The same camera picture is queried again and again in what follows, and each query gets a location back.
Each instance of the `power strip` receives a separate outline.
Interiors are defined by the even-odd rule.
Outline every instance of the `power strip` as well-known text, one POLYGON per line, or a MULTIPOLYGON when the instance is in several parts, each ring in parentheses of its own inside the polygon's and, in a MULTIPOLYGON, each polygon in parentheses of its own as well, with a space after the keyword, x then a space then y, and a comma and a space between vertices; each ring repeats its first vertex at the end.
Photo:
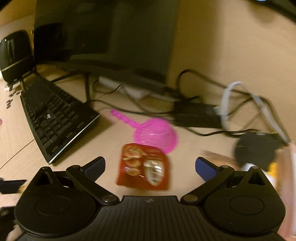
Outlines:
MULTIPOLYGON (((106 77, 100 77, 99 78, 100 84, 110 88, 110 89, 115 89, 117 86, 119 86, 121 83, 108 79, 106 77)), ((137 87, 130 87, 125 85, 126 92, 136 100, 141 100, 147 97, 150 93, 148 90, 140 89, 137 87)), ((124 90, 122 88, 119 88, 118 91, 124 94, 124 90)))
MULTIPOLYGON (((119 82, 114 81, 114 80, 109 79, 109 78, 106 78, 106 77, 100 77, 99 78, 99 82, 102 85, 104 85, 104 86, 106 86, 106 87, 108 87, 110 89, 116 89, 116 87, 120 85, 119 82)), ((160 100, 165 100, 165 101, 170 101, 170 102, 174 102, 174 101, 177 100, 177 99, 175 99, 173 97, 170 97, 170 96, 160 95, 160 94, 154 93, 152 91, 141 89, 141 88, 137 88, 137 87, 131 87, 131 86, 125 85, 125 89, 128 92, 128 94, 133 99, 136 99, 136 100, 144 99, 147 96, 151 96, 151 97, 154 97, 154 98, 157 98, 157 99, 160 99, 160 100)), ((123 89, 120 89, 119 88, 118 90, 121 93, 124 93, 124 90, 123 89)))

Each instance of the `scoop handle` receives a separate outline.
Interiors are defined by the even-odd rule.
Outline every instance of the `scoop handle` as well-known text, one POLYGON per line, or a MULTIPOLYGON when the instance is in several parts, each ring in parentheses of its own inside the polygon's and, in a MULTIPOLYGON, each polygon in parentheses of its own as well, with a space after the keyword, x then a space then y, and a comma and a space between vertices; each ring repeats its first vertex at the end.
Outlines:
POLYGON ((139 123, 131 120, 130 118, 128 118, 127 116, 121 114, 119 111, 117 110, 111 110, 110 113, 113 116, 116 116, 118 119, 122 120, 124 123, 129 124, 131 127, 133 128, 138 128, 139 127, 139 123))

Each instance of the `speaker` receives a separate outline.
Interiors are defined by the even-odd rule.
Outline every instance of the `speaker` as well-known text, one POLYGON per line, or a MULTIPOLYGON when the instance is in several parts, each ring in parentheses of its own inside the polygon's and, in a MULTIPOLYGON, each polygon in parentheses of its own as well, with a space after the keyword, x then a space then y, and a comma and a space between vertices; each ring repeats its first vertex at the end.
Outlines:
POLYGON ((0 68, 3 79, 11 84, 32 71, 34 57, 25 30, 14 32, 0 42, 0 68))

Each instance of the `beige wall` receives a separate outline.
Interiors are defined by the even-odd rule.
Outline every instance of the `beige wall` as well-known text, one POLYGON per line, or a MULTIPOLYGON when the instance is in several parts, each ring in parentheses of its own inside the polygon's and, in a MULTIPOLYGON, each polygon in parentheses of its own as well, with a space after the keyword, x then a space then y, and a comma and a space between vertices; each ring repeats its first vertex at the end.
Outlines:
MULTIPOLYGON (((0 38, 33 27, 36 0, 13 0, 0 12, 0 38)), ((296 23, 247 0, 181 0, 168 84, 192 68, 229 84, 241 80, 256 94, 269 98, 292 139, 296 139, 296 23)), ((186 74, 183 90, 202 94, 219 104, 221 90, 186 74)), ((234 118, 239 125, 255 113, 249 106, 234 118)), ((263 128, 258 120, 253 127, 263 128)))
POLYGON ((12 0, 0 12, 0 26, 34 14, 36 2, 37 0, 12 0))

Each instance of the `yellow object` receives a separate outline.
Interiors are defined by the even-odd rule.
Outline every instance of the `yellow object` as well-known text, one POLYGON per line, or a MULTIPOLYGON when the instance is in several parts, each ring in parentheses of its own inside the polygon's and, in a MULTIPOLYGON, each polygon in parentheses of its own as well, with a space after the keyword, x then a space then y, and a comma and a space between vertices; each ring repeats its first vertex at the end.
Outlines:
POLYGON ((27 186, 22 185, 22 186, 19 187, 18 192, 20 194, 23 194, 23 192, 26 190, 26 188, 27 188, 27 186))
POLYGON ((276 176, 277 176, 277 163, 275 163, 275 162, 270 163, 270 165, 268 166, 268 169, 267 169, 267 173, 268 173, 268 175, 276 178, 276 176))

